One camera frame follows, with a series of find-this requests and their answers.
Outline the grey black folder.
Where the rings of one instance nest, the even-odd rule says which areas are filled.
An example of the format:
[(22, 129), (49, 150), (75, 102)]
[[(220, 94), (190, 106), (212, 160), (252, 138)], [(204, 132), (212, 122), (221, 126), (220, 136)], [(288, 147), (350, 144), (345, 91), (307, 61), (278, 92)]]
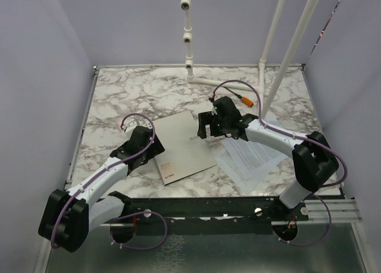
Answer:
[(197, 136), (198, 125), (190, 111), (154, 121), (164, 152), (155, 157), (165, 185), (216, 166), (206, 142)]

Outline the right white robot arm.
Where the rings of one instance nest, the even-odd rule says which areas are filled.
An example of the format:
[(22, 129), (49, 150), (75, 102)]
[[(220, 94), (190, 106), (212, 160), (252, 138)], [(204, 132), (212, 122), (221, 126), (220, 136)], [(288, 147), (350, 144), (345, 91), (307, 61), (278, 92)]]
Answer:
[(260, 143), (292, 158), (295, 179), (273, 206), (274, 215), (281, 220), (292, 216), (295, 207), (322, 188), (339, 168), (323, 134), (317, 131), (292, 134), (257, 115), (242, 115), (227, 96), (213, 102), (211, 111), (199, 113), (198, 124), (197, 135), (201, 139), (207, 138), (206, 127), (209, 126), (213, 137), (225, 136)]

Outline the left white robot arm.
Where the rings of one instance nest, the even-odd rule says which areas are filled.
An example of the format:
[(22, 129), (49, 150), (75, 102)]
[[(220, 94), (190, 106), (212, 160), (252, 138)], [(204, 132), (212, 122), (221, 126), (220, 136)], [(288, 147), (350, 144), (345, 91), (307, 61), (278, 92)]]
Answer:
[(132, 209), (123, 197), (103, 195), (135, 169), (165, 151), (154, 129), (137, 126), (130, 139), (114, 149), (102, 167), (68, 190), (54, 190), (48, 197), (38, 234), (52, 248), (75, 252), (91, 230), (115, 219), (125, 222)]

